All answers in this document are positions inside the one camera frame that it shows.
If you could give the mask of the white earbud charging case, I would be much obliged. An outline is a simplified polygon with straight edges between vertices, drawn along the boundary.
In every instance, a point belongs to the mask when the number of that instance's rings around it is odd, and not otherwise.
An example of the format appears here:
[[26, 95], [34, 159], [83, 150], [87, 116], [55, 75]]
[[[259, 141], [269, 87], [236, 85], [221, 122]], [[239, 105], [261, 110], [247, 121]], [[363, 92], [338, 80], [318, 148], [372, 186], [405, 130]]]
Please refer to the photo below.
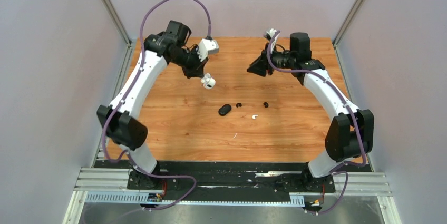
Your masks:
[[207, 90], [211, 90], [215, 85], [216, 85], [216, 80], [211, 77], [210, 75], [210, 81], [209, 82], [201, 82], [202, 86], [207, 89]]

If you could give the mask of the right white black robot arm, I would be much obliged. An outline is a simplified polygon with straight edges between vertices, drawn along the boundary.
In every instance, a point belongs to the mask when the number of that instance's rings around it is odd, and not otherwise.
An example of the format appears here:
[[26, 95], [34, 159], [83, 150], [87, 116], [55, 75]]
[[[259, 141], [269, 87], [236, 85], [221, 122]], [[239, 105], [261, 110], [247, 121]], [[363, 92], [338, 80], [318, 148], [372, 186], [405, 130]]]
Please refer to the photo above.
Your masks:
[[331, 124], [325, 149], [306, 164], [298, 180], [304, 189], [314, 191], [342, 166], [366, 165], [366, 155], [373, 148], [374, 115], [350, 101], [331, 79], [323, 63], [312, 57], [307, 33], [290, 34], [289, 48], [282, 51], [277, 49], [279, 34], [280, 31], [274, 28], [265, 32], [268, 42], [247, 72], [263, 77], [274, 71], [290, 73], [314, 95], [327, 113]]

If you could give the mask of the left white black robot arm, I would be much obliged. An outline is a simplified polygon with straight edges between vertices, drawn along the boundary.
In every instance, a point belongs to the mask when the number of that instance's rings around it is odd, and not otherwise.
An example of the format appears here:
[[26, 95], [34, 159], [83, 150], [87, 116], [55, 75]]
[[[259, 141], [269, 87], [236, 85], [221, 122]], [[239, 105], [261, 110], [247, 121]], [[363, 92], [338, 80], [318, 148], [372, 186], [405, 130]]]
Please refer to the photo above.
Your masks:
[[173, 63], [181, 67], [188, 79], [197, 77], [205, 89], [216, 80], [204, 72], [209, 55], [219, 52], [219, 45], [210, 35], [191, 48], [186, 47], [191, 29], [170, 21], [165, 31], [147, 36], [142, 42], [139, 59], [130, 77], [108, 105], [100, 105], [97, 116], [102, 127], [101, 144], [107, 138], [127, 155], [137, 178], [149, 189], [157, 188], [167, 175], [160, 174], [158, 160], [145, 144], [148, 128], [138, 118], [155, 81]]

